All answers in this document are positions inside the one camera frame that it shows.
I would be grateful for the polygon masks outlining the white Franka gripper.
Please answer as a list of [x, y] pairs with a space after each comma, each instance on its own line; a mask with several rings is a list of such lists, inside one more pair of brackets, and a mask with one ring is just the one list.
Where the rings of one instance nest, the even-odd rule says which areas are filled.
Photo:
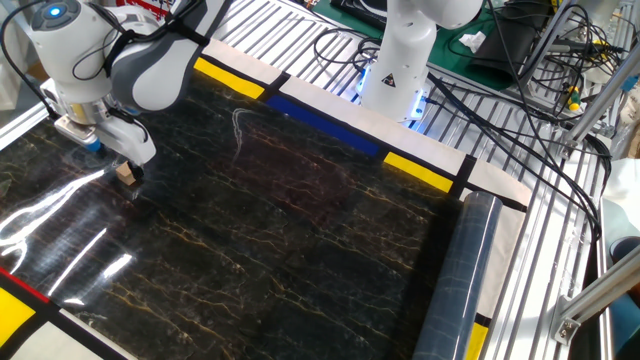
[[139, 121], [121, 112], [110, 94], [91, 102], [70, 102], [62, 97], [53, 79], [45, 81], [40, 90], [61, 115], [54, 126], [62, 135], [90, 151], [96, 152], [102, 146], [109, 148], [103, 151], [103, 163], [109, 168], [118, 166], [117, 153], [121, 154], [130, 161], [128, 167], [133, 177], [144, 177], [140, 166], [155, 156], [154, 142]]

